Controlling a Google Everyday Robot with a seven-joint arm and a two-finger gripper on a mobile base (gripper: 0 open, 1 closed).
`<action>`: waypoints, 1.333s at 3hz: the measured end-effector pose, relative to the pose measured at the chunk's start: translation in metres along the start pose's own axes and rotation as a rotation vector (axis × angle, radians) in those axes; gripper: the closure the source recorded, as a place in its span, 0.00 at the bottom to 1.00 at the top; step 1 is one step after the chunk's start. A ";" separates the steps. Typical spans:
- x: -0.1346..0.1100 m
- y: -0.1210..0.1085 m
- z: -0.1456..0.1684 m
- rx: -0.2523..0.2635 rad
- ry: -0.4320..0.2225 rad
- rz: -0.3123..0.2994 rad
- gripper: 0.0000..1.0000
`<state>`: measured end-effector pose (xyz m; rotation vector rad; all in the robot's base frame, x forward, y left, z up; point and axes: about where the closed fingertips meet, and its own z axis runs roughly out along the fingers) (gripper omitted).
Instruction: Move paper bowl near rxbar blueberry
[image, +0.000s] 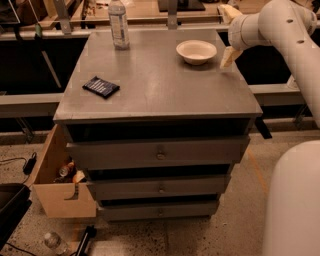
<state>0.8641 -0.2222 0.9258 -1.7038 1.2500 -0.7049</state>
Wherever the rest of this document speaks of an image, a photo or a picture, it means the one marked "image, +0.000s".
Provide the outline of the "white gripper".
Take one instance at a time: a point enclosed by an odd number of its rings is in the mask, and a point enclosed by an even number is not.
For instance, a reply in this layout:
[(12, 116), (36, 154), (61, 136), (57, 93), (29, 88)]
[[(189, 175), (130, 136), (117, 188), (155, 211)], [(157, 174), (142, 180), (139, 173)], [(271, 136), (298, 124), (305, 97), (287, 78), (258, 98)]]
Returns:
[(231, 46), (224, 50), (220, 68), (228, 68), (242, 54), (242, 51), (255, 46), (269, 46), (270, 43), (259, 31), (259, 14), (242, 15), (235, 7), (229, 4), (218, 6), (223, 22), (230, 24), (228, 41)]

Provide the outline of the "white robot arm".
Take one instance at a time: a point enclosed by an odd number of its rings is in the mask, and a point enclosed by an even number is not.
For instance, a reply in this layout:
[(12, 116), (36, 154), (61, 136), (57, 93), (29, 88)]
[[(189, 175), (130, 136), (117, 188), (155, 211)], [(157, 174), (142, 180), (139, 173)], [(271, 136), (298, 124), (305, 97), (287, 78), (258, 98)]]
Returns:
[[(320, 48), (311, 39), (317, 18), (291, 0), (271, 0), (260, 12), (244, 15), (219, 6), (229, 25), (220, 66), (242, 51), (273, 46), (284, 58), (300, 92), (320, 125)], [(262, 256), (320, 256), (320, 141), (298, 144), (277, 162), (268, 195)]]

